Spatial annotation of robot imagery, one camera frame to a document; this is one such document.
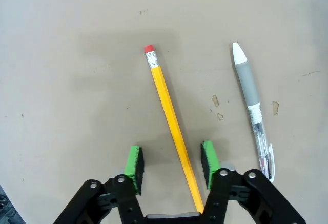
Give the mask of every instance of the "pen clip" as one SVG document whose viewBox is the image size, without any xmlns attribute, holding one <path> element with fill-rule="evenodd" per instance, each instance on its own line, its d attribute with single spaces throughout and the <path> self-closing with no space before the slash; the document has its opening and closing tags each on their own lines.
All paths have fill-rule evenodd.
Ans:
<svg viewBox="0 0 328 224">
<path fill-rule="evenodd" d="M 275 157 L 273 155 L 273 149 L 272 149 L 272 144 L 269 146 L 269 154 L 270 154 L 270 172 L 271 172 L 271 179 L 269 181 L 273 183 L 275 179 Z"/>
</svg>

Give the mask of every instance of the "pencil eraser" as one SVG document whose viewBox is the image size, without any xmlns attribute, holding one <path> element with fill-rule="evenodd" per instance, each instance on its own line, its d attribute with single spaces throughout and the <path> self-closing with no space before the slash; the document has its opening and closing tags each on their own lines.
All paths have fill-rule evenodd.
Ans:
<svg viewBox="0 0 328 224">
<path fill-rule="evenodd" d="M 148 52 L 151 52 L 151 51 L 154 51 L 153 45 L 145 46 L 145 53 L 148 53 Z"/>
</svg>

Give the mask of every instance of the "white tabletop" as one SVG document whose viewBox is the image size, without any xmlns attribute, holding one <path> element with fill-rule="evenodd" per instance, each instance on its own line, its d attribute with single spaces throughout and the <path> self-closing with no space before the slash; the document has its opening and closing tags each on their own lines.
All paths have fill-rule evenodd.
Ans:
<svg viewBox="0 0 328 224">
<path fill-rule="evenodd" d="M 0 0 L 1 186 L 26 223 L 52 223 L 85 180 L 120 173 L 141 145 L 143 213 L 195 211 L 143 47 L 156 48 L 205 202 L 203 139 L 239 173 L 258 168 L 231 59 L 238 41 L 274 185 L 308 223 L 324 223 L 327 1 Z M 236 202 L 225 222 L 253 223 Z M 117 211 L 104 223 L 119 223 Z"/>
</svg>

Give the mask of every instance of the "yellow pencil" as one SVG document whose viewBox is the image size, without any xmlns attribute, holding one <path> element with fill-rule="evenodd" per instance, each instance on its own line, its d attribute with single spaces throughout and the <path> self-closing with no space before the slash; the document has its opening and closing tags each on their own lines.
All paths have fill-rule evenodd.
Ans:
<svg viewBox="0 0 328 224">
<path fill-rule="evenodd" d="M 199 189 L 197 186 L 196 178 L 193 172 L 193 169 L 190 164 L 188 153 L 186 150 L 185 142 L 180 131 L 178 120 L 175 116 L 173 105 L 170 99 L 168 88 L 166 86 L 162 70 L 158 64 L 157 56 L 152 45 L 145 47 L 145 54 L 151 69 L 157 92 L 162 103 L 166 119 L 168 121 L 171 134 L 174 140 L 176 150 L 178 152 L 181 165 L 186 175 L 186 179 L 189 185 L 191 195 L 194 199 L 196 210 L 200 213 L 203 212 L 204 205 L 201 201 Z"/>
</svg>

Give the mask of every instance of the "silver screw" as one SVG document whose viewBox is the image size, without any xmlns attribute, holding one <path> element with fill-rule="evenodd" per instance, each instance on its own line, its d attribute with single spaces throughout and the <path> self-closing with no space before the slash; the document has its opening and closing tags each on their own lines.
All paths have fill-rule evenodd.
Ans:
<svg viewBox="0 0 328 224">
<path fill-rule="evenodd" d="M 96 183 L 96 182 L 92 182 L 91 185 L 90 185 L 90 187 L 91 187 L 92 189 L 96 188 L 96 187 L 97 187 L 97 183 Z"/>
<path fill-rule="evenodd" d="M 220 175 L 221 176 L 227 176 L 228 175 L 228 172 L 223 169 L 223 170 L 220 171 Z"/>
<path fill-rule="evenodd" d="M 118 183 L 123 183 L 124 182 L 124 177 L 120 177 L 117 179 Z"/>
<path fill-rule="evenodd" d="M 251 172 L 248 174 L 248 177 L 251 178 L 251 179 L 254 179 L 256 177 L 256 174 Z"/>
</svg>

